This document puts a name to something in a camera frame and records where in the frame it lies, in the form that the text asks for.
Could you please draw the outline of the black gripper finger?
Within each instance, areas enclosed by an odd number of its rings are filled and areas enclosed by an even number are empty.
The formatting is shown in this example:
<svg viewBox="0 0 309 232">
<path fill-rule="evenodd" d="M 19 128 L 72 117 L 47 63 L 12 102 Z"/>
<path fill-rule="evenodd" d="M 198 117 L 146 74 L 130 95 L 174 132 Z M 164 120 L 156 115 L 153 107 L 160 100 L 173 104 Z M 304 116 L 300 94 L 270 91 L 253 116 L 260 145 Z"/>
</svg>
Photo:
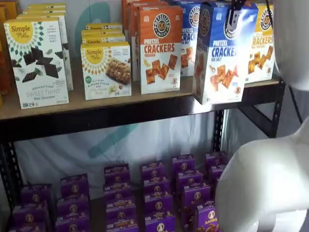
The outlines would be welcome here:
<svg viewBox="0 0 309 232">
<path fill-rule="evenodd" d="M 232 0 L 228 15 L 228 23 L 236 24 L 239 18 L 243 18 L 247 10 L 251 8 L 252 4 L 248 0 Z"/>
</svg>

